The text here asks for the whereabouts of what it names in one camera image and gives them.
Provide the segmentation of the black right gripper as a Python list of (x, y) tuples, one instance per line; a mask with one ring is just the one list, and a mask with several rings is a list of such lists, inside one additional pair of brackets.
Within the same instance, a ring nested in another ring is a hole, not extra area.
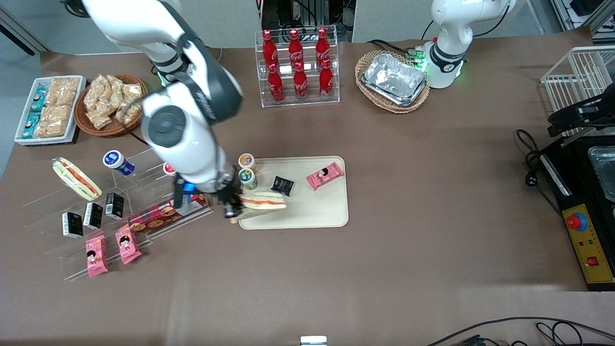
[(208, 180), (204, 182), (193, 182), (196, 190), (200, 193), (209, 194), (217, 200), (218, 204), (223, 205), (225, 219), (237, 218), (240, 215), (240, 202), (232, 201), (239, 199), (242, 194), (240, 185), (233, 185), (230, 179)]

